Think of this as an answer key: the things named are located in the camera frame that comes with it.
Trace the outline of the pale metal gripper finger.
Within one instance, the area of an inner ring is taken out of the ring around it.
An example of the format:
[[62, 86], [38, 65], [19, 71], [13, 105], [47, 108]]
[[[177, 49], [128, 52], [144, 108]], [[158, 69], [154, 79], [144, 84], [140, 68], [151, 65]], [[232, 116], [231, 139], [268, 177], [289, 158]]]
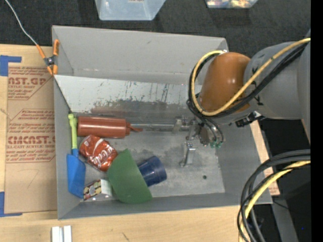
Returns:
[[180, 161], [180, 166], [188, 166], [193, 164], [193, 159], [196, 152], [196, 146], [193, 142], [185, 142], [182, 146], [183, 148], [183, 158]]
[[190, 118], [177, 118], [174, 126], [173, 126], [173, 133], [178, 132], [187, 132], [190, 130], [192, 126], [192, 119]]

